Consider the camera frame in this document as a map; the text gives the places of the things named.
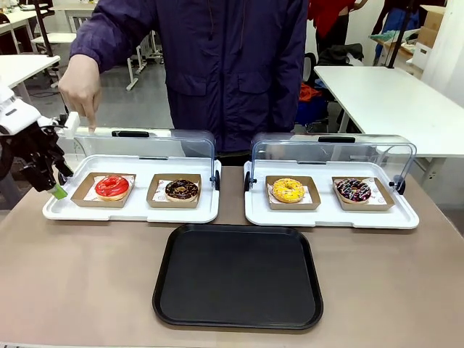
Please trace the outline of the small white table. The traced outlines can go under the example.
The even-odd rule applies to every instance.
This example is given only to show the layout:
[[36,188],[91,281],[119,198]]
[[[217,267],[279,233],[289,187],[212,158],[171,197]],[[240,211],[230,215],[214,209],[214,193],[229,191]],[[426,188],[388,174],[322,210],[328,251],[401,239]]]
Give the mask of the small white table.
[[40,54],[0,55],[0,85],[14,88],[42,70],[61,60],[59,55]]

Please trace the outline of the person's purple jacket torso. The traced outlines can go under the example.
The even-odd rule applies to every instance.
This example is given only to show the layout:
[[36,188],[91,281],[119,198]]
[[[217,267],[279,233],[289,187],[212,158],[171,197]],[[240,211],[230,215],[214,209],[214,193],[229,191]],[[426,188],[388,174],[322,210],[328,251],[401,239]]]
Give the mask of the person's purple jacket torso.
[[130,17],[126,58],[158,33],[175,128],[209,131],[218,152],[244,152],[258,133],[294,128],[308,0],[99,0],[96,7],[102,4]]

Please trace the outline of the yellow sprinkled donut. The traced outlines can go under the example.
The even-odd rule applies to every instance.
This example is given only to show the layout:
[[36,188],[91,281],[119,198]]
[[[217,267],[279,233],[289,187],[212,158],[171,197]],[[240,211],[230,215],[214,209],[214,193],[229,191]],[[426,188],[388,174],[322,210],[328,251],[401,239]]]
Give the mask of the yellow sprinkled donut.
[[276,180],[272,192],[278,201],[288,204],[300,202],[305,196],[304,186],[299,181],[291,178]]

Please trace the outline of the white storage box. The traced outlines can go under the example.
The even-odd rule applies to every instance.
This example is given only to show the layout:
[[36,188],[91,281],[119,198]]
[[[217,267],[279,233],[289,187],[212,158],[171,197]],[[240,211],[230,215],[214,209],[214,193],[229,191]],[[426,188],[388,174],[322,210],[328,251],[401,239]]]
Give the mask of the white storage box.
[[417,42],[413,53],[412,65],[424,70],[431,55],[432,48]]

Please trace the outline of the cardboard tray of purple donut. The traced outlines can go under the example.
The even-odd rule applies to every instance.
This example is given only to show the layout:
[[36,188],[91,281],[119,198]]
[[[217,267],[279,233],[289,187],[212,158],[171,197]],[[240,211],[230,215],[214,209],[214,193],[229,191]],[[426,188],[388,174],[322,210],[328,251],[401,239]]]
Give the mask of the cardboard tray of purple donut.
[[[334,178],[358,178],[358,179],[374,178],[375,183],[378,186],[378,188],[380,190],[380,194],[382,195],[383,199],[381,201],[380,198],[377,198],[375,204],[347,204],[347,203],[343,202],[338,197],[338,195],[335,193],[334,185],[333,185],[333,179]],[[334,191],[337,199],[339,200],[339,203],[340,203],[341,208],[343,209],[343,211],[347,211],[347,212],[385,212],[385,211],[389,210],[390,208],[392,208],[395,205],[391,194],[386,190],[384,185],[376,177],[352,177],[352,176],[333,177],[332,178],[332,187],[333,187],[333,191]]]

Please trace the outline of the blue bin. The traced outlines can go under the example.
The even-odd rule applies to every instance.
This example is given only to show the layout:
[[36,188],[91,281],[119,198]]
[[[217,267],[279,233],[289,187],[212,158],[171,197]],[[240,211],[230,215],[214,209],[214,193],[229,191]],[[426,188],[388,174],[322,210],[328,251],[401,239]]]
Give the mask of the blue bin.
[[298,103],[295,123],[309,125],[320,121],[327,116],[327,101],[322,96],[316,96],[309,101]]

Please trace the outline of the cardboard tray of chocolate donut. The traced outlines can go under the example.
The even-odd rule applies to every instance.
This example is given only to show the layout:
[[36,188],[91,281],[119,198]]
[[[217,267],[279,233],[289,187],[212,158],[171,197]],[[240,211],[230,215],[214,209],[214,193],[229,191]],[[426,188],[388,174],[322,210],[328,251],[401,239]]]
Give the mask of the cardboard tray of chocolate donut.
[[[154,202],[153,196],[158,185],[159,180],[175,181],[180,179],[186,179],[194,182],[199,187],[199,193],[197,198],[192,202]],[[151,208],[160,209],[195,209],[199,203],[199,198],[202,189],[202,178],[200,174],[186,174],[186,173],[163,173],[155,174],[152,182],[150,183],[149,190],[146,196],[146,200]]]

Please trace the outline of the cardboard tray of yellow donut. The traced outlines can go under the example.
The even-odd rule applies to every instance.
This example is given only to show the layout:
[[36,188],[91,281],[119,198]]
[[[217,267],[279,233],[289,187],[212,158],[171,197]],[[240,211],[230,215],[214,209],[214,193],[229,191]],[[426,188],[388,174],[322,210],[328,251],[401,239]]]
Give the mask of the cardboard tray of yellow donut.
[[299,181],[302,185],[307,186],[312,197],[312,204],[273,204],[268,201],[271,210],[277,211],[314,211],[316,210],[320,203],[320,195],[318,189],[316,188],[315,182],[310,176],[291,176],[291,175],[268,175],[265,177],[265,190],[268,195],[268,185],[273,185],[274,182],[281,178],[291,178],[296,181]]

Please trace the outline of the brown cardboard box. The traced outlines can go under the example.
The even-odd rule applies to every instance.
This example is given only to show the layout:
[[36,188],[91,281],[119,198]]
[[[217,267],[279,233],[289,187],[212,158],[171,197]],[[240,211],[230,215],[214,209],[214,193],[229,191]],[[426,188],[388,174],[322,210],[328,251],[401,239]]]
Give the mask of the brown cardboard box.
[[426,18],[418,32],[418,43],[433,48],[446,7],[433,5],[421,5],[420,7],[426,11]]

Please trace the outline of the clear display case lid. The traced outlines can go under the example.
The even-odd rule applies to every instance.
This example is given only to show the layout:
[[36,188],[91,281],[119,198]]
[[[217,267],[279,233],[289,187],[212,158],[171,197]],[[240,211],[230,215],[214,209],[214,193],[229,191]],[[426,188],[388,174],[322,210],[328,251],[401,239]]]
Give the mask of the clear display case lid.
[[67,158],[74,162],[93,156],[136,158],[150,162],[174,162],[180,166],[199,166],[207,172],[214,190],[220,190],[220,164],[216,160],[215,140],[203,130],[105,128],[86,133],[79,128],[72,138],[59,138]]
[[338,133],[260,133],[252,140],[251,159],[244,170],[244,190],[257,183],[260,160],[290,161],[298,165],[326,165],[329,162],[367,162],[387,174],[388,186],[403,195],[406,176],[417,147],[398,135]]

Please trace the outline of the person in red clothes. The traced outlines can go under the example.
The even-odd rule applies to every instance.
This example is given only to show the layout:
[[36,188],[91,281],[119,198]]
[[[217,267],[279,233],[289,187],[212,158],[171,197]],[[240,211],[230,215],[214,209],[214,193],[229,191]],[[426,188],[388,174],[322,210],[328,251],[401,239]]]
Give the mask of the person in red clothes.
[[368,0],[309,0],[307,19],[316,34],[325,38],[341,14],[362,8]]

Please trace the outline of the black plastic serving tray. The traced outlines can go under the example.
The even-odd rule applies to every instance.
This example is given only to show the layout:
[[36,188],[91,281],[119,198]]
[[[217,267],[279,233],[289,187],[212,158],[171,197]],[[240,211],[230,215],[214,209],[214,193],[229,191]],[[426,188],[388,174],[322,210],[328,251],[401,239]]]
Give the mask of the black plastic serving tray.
[[172,326],[303,331],[323,298],[299,231],[186,224],[167,239],[152,308]]

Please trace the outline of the chocolate nut donut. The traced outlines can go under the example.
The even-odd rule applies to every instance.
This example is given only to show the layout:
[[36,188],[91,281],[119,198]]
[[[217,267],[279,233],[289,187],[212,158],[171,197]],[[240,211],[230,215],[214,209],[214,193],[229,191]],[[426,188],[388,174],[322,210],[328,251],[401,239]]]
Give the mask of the chocolate nut donut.
[[199,187],[186,179],[171,181],[165,187],[165,196],[172,202],[192,202],[198,193]]

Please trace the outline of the red glazed donut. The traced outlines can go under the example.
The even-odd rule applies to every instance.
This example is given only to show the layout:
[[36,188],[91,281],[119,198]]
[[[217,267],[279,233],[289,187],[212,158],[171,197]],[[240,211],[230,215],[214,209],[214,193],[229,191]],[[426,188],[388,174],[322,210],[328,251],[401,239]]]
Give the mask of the red glazed donut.
[[95,185],[96,195],[100,200],[113,202],[123,199],[129,191],[129,181],[120,175],[109,175]]

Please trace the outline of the black bag on chair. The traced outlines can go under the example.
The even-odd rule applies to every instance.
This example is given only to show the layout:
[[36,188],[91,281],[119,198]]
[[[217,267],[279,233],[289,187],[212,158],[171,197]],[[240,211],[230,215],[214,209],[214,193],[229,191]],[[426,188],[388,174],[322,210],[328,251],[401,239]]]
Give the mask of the black bag on chair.
[[363,66],[363,46],[360,43],[333,45],[318,56],[318,66]]

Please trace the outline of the black thin stand pole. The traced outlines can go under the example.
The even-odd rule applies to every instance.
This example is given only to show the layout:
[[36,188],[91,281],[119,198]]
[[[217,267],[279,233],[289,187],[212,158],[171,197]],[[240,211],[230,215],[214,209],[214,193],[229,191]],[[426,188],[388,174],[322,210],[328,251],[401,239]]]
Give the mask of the black thin stand pole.
[[386,67],[387,67],[388,69],[393,69],[393,68],[394,68],[394,63],[395,63],[395,60],[396,60],[396,58],[397,58],[399,49],[401,48],[402,39],[403,39],[404,34],[405,34],[405,29],[402,28],[402,29],[398,32],[398,36],[396,37],[396,40],[392,43],[393,52],[392,52],[391,55],[390,55],[390,59],[389,59],[389,61],[388,61],[388,64],[386,65]]

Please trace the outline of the large white table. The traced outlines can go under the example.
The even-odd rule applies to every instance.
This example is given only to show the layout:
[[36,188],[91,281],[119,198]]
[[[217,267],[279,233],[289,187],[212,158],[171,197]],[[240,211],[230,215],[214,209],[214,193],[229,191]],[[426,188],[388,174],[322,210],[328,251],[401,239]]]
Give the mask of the large white table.
[[367,66],[315,72],[363,133],[406,138],[419,157],[464,157],[464,108],[407,72]]

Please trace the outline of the white printed paper liner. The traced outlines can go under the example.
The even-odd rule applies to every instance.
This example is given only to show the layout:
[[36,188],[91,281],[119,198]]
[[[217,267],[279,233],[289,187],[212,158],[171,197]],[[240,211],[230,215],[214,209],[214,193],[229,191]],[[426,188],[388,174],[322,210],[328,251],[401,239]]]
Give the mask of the white printed paper liner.
[[[344,201],[341,197],[341,195],[336,191],[336,187],[335,187],[335,183],[341,179],[345,179],[345,178],[334,178],[333,179],[333,188],[335,190],[335,193],[338,195],[338,197],[345,203],[347,204],[362,204],[362,203],[348,203],[346,201]],[[380,198],[381,201],[382,201],[382,195],[380,194],[380,190],[378,188],[378,186],[376,185],[375,183],[375,179],[374,178],[365,178],[365,179],[358,179],[358,180],[361,180],[365,183],[367,183],[369,186],[370,186],[370,189],[372,191],[372,194],[371,194],[371,197],[369,198],[369,200],[366,202],[366,203],[363,203],[363,204],[375,204],[376,203],[376,200],[377,198]]]
[[153,201],[154,202],[168,202],[169,199],[167,194],[165,193],[166,186],[170,183],[170,181],[166,180],[159,180],[157,188],[155,190]]
[[[268,185],[268,196],[269,196],[270,202],[273,203],[273,204],[288,204],[288,203],[283,203],[283,202],[278,201],[273,196],[272,187],[273,187],[273,185]],[[310,195],[308,187],[304,186],[304,190],[305,190],[304,198],[300,202],[293,203],[293,204],[312,204],[312,197]]]

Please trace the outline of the person's right forearm purple sleeve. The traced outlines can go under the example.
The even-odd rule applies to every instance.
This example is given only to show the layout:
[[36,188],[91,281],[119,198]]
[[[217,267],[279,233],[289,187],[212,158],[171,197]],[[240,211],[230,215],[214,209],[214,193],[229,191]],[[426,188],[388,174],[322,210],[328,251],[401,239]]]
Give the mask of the person's right forearm purple sleeve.
[[70,56],[80,54],[92,58],[100,73],[120,64],[131,48],[126,33],[126,20],[130,18],[122,8],[98,5],[78,30]]

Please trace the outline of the person in blue clothes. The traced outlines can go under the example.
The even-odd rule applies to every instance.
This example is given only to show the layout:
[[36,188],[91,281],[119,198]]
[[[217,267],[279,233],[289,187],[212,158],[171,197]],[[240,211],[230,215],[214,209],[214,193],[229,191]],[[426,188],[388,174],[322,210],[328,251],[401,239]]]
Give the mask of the person in blue clothes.
[[419,28],[421,26],[419,0],[384,0],[384,5],[371,34],[376,35],[390,30],[400,30],[411,1],[413,1],[413,7],[406,30]]

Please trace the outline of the cardboard tray of red donut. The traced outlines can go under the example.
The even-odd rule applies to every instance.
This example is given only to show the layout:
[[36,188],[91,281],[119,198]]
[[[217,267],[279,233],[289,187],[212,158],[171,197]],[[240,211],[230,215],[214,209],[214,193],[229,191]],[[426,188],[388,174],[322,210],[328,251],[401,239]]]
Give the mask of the cardboard tray of red donut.
[[[128,194],[121,200],[106,202],[100,200],[94,190],[98,181],[109,175],[120,175],[126,178],[130,183]],[[95,207],[107,209],[122,209],[131,195],[131,191],[135,187],[136,174],[132,173],[90,173],[83,182],[79,185],[75,193],[72,195],[71,200],[79,207]]]

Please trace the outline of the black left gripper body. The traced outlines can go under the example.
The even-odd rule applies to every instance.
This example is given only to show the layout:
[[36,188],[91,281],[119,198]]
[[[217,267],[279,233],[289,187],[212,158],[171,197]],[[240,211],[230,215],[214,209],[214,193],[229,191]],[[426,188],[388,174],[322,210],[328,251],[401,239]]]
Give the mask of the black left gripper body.
[[55,125],[34,123],[19,133],[20,140],[16,145],[16,157],[24,162],[24,166],[36,163],[42,168],[48,167],[54,175],[52,150],[55,144],[58,145],[59,140],[55,128]]

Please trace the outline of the white desk with legs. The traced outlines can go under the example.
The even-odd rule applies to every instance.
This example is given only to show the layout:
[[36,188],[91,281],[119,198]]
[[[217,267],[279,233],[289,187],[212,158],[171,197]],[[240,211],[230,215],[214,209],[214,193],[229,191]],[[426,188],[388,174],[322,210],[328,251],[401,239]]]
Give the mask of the white desk with legs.
[[134,53],[127,58],[130,79],[130,83],[126,86],[127,91],[131,91],[137,84],[139,75],[150,62],[159,65],[164,63],[162,46],[157,39],[157,33],[153,30],[135,48]]

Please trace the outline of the orange cloth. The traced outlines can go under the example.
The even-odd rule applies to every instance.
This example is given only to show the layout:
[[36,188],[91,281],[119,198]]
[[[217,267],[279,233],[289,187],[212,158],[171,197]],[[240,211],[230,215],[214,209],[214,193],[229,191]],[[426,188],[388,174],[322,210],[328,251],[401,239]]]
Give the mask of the orange cloth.
[[306,83],[301,84],[299,102],[309,103],[312,99],[322,96],[322,92],[314,89]]

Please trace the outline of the person's right hand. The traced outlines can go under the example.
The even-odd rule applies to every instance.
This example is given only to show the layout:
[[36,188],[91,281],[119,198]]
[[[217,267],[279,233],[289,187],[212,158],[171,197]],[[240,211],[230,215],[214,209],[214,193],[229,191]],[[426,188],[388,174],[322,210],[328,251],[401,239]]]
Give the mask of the person's right hand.
[[69,60],[59,81],[59,91],[69,110],[88,121],[88,130],[96,130],[96,113],[102,99],[102,85],[97,62],[83,54]]

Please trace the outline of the white display case base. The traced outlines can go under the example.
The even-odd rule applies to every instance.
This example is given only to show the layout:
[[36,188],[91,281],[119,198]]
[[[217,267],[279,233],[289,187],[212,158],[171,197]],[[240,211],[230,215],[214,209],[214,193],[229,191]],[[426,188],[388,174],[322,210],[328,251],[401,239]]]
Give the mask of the white display case base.
[[[353,227],[383,229],[414,229],[419,217],[406,198],[394,189],[387,188],[394,206],[383,212],[345,211],[335,196],[333,177],[377,178],[388,187],[389,177],[372,162],[332,162],[325,164],[299,164],[295,161],[259,159],[244,166],[244,173],[256,181],[250,185],[245,197],[245,215],[255,225],[282,225],[294,227]],[[273,210],[267,193],[266,178],[310,176],[318,190],[321,203],[312,211]]]
[[[219,191],[210,180],[212,175],[220,173],[221,164],[208,158],[169,157],[167,159],[139,156],[95,154],[85,158],[76,168],[74,176],[64,185],[68,193],[64,199],[50,198],[43,206],[42,213],[50,220],[127,220],[150,223],[208,223],[218,215]],[[115,173],[134,174],[135,186],[128,200],[121,208],[79,207],[72,202],[72,196],[86,177],[93,173],[101,176]],[[149,185],[155,175],[179,174],[185,178],[188,174],[199,174],[198,204],[195,208],[150,207],[152,191]]]

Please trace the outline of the dark purple drizzled donut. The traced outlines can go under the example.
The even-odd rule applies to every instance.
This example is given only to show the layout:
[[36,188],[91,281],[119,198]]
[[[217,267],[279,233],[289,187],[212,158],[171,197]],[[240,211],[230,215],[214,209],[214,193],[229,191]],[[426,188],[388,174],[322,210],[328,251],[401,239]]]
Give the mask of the dark purple drizzled donut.
[[370,186],[356,178],[345,178],[335,183],[336,191],[348,203],[366,203],[371,197]]

